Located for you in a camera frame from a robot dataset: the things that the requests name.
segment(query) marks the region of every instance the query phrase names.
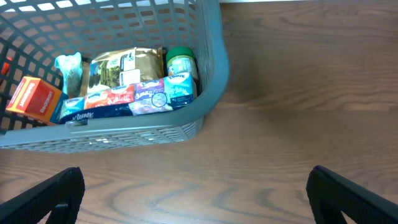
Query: wood grain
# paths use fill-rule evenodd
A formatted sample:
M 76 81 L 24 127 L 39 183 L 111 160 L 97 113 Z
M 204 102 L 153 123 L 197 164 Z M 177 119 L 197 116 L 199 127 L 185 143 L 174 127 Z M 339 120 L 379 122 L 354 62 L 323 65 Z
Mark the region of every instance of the wood grain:
M 221 8 L 231 81 L 195 139 L 0 150 L 0 200 L 79 166 L 79 223 L 314 223 L 305 184 L 323 165 L 398 203 L 398 2 Z

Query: gray plastic basket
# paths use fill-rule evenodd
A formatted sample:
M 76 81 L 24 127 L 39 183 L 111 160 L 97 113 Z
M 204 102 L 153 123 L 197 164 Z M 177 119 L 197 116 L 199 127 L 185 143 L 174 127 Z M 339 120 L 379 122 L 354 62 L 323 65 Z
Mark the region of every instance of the gray plastic basket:
M 226 89 L 229 63 L 217 0 L 0 0 L 0 5 L 0 68 L 10 64 L 8 76 L 0 75 L 2 148 L 72 153 L 184 141 L 201 130 Z M 79 51 L 93 58 L 129 47 L 178 45 L 195 51 L 201 92 L 180 110 L 79 126 L 43 126 L 5 111 L 23 76 L 60 87 L 62 74 L 53 67 L 58 55 Z

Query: orange box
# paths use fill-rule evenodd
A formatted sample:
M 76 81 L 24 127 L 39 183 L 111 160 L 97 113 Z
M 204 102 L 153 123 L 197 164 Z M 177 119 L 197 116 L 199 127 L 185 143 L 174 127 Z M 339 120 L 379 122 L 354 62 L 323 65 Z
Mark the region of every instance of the orange box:
M 6 110 L 20 113 L 49 125 L 58 124 L 62 103 L 68 95 L 47 82 L 24 77 Z

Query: green lid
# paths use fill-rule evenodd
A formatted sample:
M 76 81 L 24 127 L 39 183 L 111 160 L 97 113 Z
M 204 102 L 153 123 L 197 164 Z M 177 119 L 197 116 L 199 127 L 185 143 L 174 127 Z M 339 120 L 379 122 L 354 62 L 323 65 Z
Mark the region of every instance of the green lid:
M 167 52 L 166 55 L 166 62 L 169 62 L 171 58 L 174 58 L 175 56 L 178 55 L 188 55 L 191 58 L 195 59 L 195 55 L 193 54 L 193 51 L 189 47 L 174 47 L 171 49 L 169 52 Z

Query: basket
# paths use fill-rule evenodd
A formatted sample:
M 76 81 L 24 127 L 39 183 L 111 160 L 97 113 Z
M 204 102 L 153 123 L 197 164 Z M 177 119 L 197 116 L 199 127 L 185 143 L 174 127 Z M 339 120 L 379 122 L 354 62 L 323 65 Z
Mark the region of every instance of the basket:
M 201 130 L 204 116 L 224 93 L 229 62 L 217 0 L 0 0 L 0 147 L 45 152 L 85 152 L 179 142 Z M 197 58 L 200 95 L 169 113 L 91 119 L 87 124 L 44 124 L 5 111 L 23 76 L 57 88 L 55 57 L 93 58 L 130 47 L 191 47 Z

